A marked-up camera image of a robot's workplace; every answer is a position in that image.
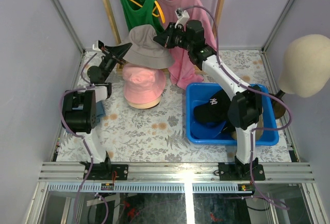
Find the grey bucket hat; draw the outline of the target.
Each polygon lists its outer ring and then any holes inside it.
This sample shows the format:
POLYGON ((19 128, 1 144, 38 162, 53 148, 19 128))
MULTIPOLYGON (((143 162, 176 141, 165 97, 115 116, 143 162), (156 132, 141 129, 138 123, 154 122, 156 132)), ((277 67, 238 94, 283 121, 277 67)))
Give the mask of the grey bucket hat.
POLYGON ((157 33, 152 25, 146 24, 132 28, 120 44, 131 43, 123 59, 134 65, 154 69, 171 67, 175 60, 168 49, 153 40, 155 36, 157 33))

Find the peach bucket hat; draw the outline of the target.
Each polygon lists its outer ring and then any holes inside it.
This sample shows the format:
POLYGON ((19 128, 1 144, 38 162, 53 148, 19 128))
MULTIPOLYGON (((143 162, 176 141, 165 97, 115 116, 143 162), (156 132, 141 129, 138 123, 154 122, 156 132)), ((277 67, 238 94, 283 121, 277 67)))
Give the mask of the peach bucket hat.
POLYGON ((133 103, 131 101, 127 101, 127 103, 135 108, 135 109, 142 109, 142 110, 146 110, 146 109, 152 109, 154 107, 156 107, 157 105, 159 105, 161 101, 161 96, 159 96, 157 99, 150 101, 148 103, 144 103, 144 104, 137 104, 137 103, 133 103))

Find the pink bucket hat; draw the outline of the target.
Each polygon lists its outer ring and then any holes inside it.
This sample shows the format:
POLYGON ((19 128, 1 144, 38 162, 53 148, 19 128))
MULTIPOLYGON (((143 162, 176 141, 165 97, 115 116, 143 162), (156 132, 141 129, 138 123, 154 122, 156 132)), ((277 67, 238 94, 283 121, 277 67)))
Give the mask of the pink bucket hat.
POLYGON ((158 99, 166 86, 162 70, 141 67, 131 63, 123 67, 124 97, 134 104, 146 104, 158 99))

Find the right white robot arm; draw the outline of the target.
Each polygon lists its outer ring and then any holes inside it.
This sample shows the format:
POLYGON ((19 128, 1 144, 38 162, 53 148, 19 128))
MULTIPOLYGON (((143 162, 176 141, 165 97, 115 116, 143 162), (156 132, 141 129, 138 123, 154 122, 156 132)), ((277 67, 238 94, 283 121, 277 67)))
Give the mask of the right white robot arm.
POLYGON ((218 51, 206 43, 200 21, 190 20, 185 26, 170 23, 153 40, 167 49, 179 47, 186 50, 190 61, 212 76, 224 90, 230 100, 226 116, 237 135, 234 174, 241 180, 253 178, 254 169, 258 167, 254 150, 257 124, 262 113, 260 88, 240 80, 220 60, 218 51))

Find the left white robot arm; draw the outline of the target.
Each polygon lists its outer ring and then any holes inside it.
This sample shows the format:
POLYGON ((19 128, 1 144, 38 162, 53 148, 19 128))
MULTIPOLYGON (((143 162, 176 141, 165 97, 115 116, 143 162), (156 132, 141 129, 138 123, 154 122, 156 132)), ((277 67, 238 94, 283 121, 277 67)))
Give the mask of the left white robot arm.
POLYGON ((124 56, 131 46, 130 42, 106 46, 103 42, 96 41, 93 50, 101 52, 103 56, 99 65, 87 69, 88 79, 81 77, 87 86, 67 90, 61 97, 59 103, 61 124, 68 133, 82 140, 88 155, 88 159, 81 162, 85 166, 86 180, 115 180, 117 177, 109 155, 95 131, 98 121, 97 104, 110 98, 112 84, 106 80, 117 64, 125 62, 124 56))

